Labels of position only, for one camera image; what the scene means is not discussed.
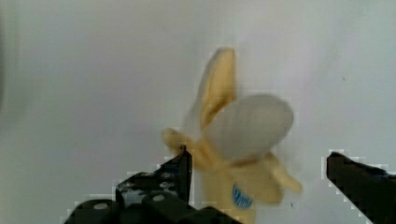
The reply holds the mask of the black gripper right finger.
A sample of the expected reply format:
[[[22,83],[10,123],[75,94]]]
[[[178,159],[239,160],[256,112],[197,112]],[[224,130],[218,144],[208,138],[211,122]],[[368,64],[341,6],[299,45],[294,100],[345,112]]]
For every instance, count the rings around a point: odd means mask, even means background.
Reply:
[[[395,175],[334,151],[326,176],[373,224],[395,224]]]

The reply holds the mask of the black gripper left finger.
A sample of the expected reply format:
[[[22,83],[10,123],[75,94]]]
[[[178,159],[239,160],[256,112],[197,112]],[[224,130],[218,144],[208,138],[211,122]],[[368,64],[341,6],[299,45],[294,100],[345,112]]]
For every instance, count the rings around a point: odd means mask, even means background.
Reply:
[[[113,199],[80,203],[64,224],[242,224],[220,210],[189,205],[192,157],[182,146],[154,172],[120,182]]]

